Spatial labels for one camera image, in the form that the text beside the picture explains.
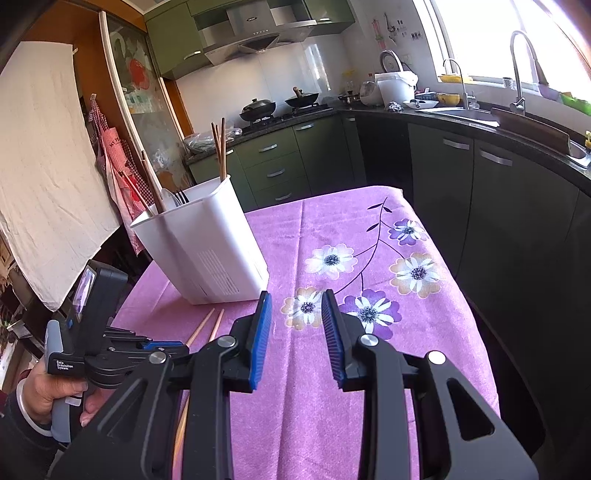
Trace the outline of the left hand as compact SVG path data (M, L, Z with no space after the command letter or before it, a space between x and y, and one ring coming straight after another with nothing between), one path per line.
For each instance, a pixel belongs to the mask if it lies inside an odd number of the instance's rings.
M83 378L63 377L48 374L44 359L32 368L22 387L22 404L29 417L37 423L48 424L53 403L68 396L81 395L89 388ZM84 407L79 417L85 427L114 393L113 390L97 388L85 396Z

